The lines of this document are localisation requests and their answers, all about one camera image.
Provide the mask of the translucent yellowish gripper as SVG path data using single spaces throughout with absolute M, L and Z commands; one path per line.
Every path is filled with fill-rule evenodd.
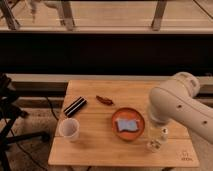
M 148 131 L 148 137 L 151 143 L 162 144 L 165 141 L 165 128 L 151 125 Z

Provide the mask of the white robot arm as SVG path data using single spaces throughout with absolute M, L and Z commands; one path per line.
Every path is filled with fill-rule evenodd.
M 188 72 L 178 72 L 153 87 L 149 93 L 150 122 L 164 126 L 173 119 L 213 144 L 213 108 L 194 99 L 199 90 L 199 80 Z

